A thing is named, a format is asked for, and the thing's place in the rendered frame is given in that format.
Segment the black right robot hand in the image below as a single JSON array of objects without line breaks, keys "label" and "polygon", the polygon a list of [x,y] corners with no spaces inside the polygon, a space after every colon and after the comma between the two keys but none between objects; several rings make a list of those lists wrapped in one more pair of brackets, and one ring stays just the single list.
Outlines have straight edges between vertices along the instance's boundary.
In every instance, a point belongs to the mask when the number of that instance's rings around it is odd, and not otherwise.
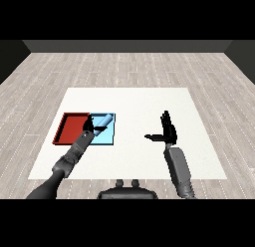
[{"label": "black right robot hand", "polygon": [[163,134],[146,134],[144,137],[152,141],[163,141],[166,144],[175,145],[177,142],[177,133],[175,126],[171,123],[169,112],[165,111],[160,116],[160,120]]}]

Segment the red shallow open box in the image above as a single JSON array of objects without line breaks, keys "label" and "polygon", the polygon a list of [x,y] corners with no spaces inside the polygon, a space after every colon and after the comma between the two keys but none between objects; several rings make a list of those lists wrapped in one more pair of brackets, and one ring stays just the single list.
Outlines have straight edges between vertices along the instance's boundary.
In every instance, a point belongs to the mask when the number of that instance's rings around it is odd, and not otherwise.
[{"label": "red shallow open box", "polygon": [[73,144],[82,133],[84,122],[88,119],[88,116],[89,113],[64,113],[52,144]]}]

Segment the dark grey robot body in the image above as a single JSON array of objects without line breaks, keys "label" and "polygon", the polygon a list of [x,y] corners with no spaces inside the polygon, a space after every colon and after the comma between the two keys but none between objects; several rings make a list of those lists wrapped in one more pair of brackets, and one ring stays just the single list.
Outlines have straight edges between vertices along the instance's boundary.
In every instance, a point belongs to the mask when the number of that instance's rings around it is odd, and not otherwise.
[{"label": "dark grey robot body", "polygon": [[124,187],[124,181],[118,179],[116,186],[98,195],[98,199],[157,199],[154,191],[141,188],[137,179],[131,181],[131,187]]}]

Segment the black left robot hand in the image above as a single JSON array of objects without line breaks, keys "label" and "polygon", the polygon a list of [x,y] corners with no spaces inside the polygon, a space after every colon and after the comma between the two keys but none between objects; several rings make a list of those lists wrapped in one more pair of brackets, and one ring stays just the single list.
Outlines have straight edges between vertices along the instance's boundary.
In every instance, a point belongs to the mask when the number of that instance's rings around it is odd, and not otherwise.
[{"label": "black left robot hand", "polygon": [[92,116],[88,116],[87,120],[84,122],[83,130],[89,130],[91,132],[94,132],[95,130],[104,131],[105,129],[107,129],[106,126],[94,126],[93,119],[94,118]]}]

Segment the small blue can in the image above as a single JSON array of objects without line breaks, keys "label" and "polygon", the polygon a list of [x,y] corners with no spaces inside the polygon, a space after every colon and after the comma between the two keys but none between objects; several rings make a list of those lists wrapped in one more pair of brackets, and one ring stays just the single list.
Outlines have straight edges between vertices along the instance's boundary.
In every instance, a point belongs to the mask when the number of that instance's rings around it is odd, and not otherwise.
[{"label": "small blue can", "polygon": [[98,136],[102,131],[108,128],[108,125],[113,120],[113,116],[111,114],[106,115],[96,115],[95,117],[95,126],[94,126],[94,134]]}]

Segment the light blue shallow open box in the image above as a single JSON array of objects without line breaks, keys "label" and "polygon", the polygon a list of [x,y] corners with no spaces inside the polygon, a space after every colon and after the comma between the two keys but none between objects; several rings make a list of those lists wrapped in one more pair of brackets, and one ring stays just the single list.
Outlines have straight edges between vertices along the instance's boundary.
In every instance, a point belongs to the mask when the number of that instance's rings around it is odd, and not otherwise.
[{"label": "light blue shallow open box", "polygon": [[108,125],[108,128],[102,131],[98,136],[95,136],[92,145],[113,145],[115,136],[115,114],[114,113],[92,113],[93,124],[95,124],[96,115],[106,115],[111,114],[114,118]]}]

